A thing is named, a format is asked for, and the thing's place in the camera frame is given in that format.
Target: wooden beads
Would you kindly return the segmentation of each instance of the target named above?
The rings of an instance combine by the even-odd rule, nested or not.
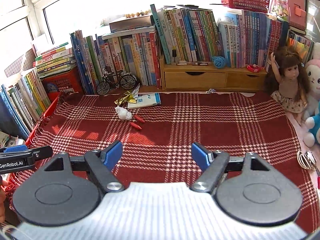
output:
[[[126,18],[132,18],[132,17],[139,17],[139,16],[143,16],[143,15],[146,15],[148,13],[150,13],[151,10],[145,10],[145,11],[141,11],[141,12],[136,12],[136,13],[128,13],[128,14],[125,14],[125,17]]]

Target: red and white plaid blanket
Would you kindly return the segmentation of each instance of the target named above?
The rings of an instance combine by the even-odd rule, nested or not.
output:
[[[296,160],[300,145],[295,130],[281,107],[263,92],[250,98],[240,93],[160,94],[161,105],[133,111],[146,121],[140,131],[118,118],[114,109],[118,97],[72,94],[38,131],[33,146],[50,145],[54,153],[83,155],[121,140],[123,155],[113,172],[125,186],[131,181],[190,185],[200,175],[191,158],[193,142],[231,155],[257,152],[301,190],[297,224],[308,233],[319,226],[316,192]],[[31,174],[17,172],[11,181],[20,185]]]

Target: pink plush toy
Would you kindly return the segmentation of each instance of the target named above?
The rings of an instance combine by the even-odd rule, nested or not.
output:
[[[319,113],[320,101],[320,43],[315,43],[313,59],[306,63],[306,72],[310,81],[310,92],[307,95],[308,106],[304,112],[303,120]]]

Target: drawer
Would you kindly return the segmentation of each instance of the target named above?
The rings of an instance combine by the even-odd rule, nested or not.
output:
[[[228,73],[227,88],[262,90],[265,75]]]
[[[165,72],[166,88],[224,88],[226,73],[215,72]]]

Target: bookshelf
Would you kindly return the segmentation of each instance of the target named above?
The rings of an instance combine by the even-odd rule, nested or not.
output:
[[[168,65],[160,58],[163,90],[208,90],[256,92],[263,89],[267,72],[252,73],[246,68],[218,69],[213,65]]]

